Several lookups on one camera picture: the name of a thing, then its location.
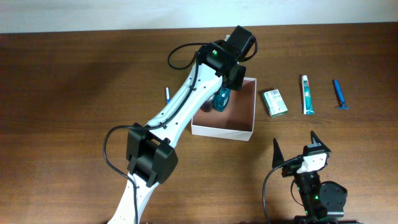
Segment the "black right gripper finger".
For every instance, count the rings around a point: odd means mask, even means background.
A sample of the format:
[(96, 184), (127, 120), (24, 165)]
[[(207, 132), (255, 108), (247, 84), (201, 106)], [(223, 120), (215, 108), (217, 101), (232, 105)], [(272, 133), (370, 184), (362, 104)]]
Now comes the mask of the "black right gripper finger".
[(318, 144), (326, 152), (330, 153), (330, 149), (318, 138), (314, 131), (310, 131), (311, 139), (313, 144)]
[(273, 158), (272, 158), (272, 168), (282, 165), (285, 162), (280, 150), (279, 143), (276, 138), (273, 139)]

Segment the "blue mouthwash bottle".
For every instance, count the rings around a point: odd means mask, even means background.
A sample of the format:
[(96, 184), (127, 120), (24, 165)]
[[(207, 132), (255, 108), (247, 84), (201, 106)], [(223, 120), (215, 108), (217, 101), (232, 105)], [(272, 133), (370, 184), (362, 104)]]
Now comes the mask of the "blue mouthwash bottle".
[(218, 92), (215, 93), (213, 99), (213, 107), (219, 112), (223, 112), (228, 105), (231, 90), (225, 87), (221, 87)]

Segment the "clear purple soap pump bottle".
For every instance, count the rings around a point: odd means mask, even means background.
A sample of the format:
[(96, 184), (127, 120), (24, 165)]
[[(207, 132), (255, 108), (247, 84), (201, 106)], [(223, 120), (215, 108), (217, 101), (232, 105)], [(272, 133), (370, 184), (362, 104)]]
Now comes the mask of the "clear purple soap pump bottle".
[(208, 113), (213, 109), (213, 100), (215, 95), (211, 95), (201, 106), (201, 110)]

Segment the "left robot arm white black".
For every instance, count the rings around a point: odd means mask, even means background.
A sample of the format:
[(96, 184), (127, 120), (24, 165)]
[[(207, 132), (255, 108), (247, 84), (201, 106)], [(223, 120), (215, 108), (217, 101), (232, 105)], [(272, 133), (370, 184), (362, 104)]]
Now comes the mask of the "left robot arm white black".
[(126, 129), (127, 172), (107, 165), (126, 178), (126, 188), (110, 223), (139, 223), (153, 191), (172, 174), (178, 163), (175, 147), (187, 124), (216, 92), (222, 88), (240, 90), (250, 50), (257, 50), (255, 36), (237, 26), (226, 39), (198, 44), (185, 68), (191, 71), (166, 106), (145, 125), (115, 126), (106, 137)]

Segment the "green white soap box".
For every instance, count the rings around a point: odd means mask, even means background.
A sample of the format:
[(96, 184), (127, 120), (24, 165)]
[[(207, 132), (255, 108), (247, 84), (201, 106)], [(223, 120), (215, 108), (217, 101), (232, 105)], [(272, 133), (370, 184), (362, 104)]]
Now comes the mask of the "green white soap box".
[(262, 98), (266, 104), (271, 118), (286, 114), (288, 112), (288, 109), (278, 89), (265, 91), (262, 93)]

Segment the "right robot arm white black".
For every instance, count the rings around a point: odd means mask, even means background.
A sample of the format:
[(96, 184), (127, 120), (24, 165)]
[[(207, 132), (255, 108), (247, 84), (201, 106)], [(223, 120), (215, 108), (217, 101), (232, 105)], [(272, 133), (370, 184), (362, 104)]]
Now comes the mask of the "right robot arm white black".
[(333, 181), (320, 181), (318, 171), (327, 166), (330, 149), (310, 132), (312, 143), (303, 153), (285, 160), (276, 139), (273, 140), (272, 169), (282, 169), (282, 177), (294, 177), (305, 215), (294, 217), (294, 223), (338, 223), (344, 216), (348, 191)]

